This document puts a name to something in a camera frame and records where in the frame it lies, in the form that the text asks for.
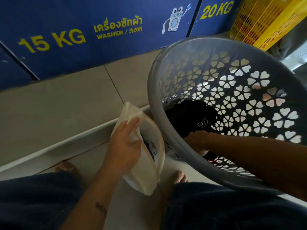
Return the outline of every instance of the hand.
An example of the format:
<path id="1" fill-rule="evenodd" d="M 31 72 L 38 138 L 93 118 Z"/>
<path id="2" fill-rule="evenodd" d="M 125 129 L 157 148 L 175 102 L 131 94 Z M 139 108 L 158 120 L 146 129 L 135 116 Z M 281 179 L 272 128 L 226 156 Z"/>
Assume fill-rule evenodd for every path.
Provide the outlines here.
<path id="1" fill-rule="evenodd" d="M 208 134 L 209 133 L 206 131 L 195 131 L 195 132 L 190 132 L 190 134 L 183 139 L 199 155 L 205 156 L 209 151 L 206 149 L 206 140 Z"/>
<path id="2" fill-rule="evenodd" d="M 132 119 L 128 124 L 122 122 L 111 135 L 106 157 L 102 168 L 117 178 L 130 172 L 141 156 L 141 141 L 130 141 L 130 133 L 134 130 L 139 118 Z"/>

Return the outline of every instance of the gray laundry basket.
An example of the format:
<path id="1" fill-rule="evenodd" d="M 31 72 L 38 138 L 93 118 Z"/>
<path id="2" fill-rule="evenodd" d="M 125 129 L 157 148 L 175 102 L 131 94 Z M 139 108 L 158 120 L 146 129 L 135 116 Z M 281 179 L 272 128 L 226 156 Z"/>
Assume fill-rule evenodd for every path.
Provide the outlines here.
<path id="1" fill-rule="evenodd" d="M 166 152 L 209 179 L 233 188 L 279 194 L 253 174 L 219 157 L 198 155 L 175 131 L 165 110 L 184 99 L 203 100 L 218 111 L 213 129 L 224 135 L 259 136 L 307 143 L 307 95 L 267 53 L 223 38 L 187 38 L 163 50 L 148 77 L 149 105 Z"/>

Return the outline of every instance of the washing machine cartoon sticker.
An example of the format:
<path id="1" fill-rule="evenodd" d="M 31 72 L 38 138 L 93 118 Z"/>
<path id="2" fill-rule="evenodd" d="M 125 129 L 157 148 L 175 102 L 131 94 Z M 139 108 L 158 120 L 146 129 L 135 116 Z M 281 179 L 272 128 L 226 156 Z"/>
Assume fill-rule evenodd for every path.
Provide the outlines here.
<path id="1" fill-rule="evenodd" d="M 185 13 L 187 11 L 189 11 L 191 9 L 191 4 L 189 4 L 187 6 L 187 9 L 185 10 L 185 12 L 183 12 L 183 7 L 179 7 L 178 9 L 177 8 L 174 8 L 172 13 L 171 13 L 171 16 L 169 19 L 167 19 L 165 21 L 165 23 L 163 23 L 163 29 L 162 29 L 162 34 L 165 33 L 165 25 L 167 23 L 167 21 L 169 20 L 169 31 L 176 31 L 178 29 L 178 26 L 179 26 L 179 23 L 180 23 L 180 19 L 183 17 L 183 15 L 185 15 Z"/>

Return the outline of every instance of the white mesh laundry bag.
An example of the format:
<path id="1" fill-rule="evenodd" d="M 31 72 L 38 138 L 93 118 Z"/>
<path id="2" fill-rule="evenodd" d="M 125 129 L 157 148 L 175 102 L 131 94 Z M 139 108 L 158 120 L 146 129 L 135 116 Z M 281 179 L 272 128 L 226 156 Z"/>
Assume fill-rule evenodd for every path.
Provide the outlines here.
<path id="1" fill-rule="evenodd" d="M 129 174 L 124 176 L 124 179 L 134 189 L 145 195 L 151 195 L 159 181 L 165 158 L 164 141 L 158 126 L 139 108 L 126 102 L 113 132 L 120 123 L 126 120 L 129 122 L 136 117 L 140 118 L 140 122 L 131 133 L 130 140 L 142 141 L 142 153 L 136 165 Z"/>

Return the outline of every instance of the yellow plastic crate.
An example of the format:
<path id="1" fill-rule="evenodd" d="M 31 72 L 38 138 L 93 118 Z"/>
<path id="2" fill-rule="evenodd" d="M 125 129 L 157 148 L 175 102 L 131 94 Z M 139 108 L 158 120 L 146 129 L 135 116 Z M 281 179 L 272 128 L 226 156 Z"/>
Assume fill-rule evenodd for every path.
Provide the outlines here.
<path id="1" fill-rule="evenodd" d="M 228 38 L 263 51 L 307 16 L 307 0 L 245 0 Z"/>

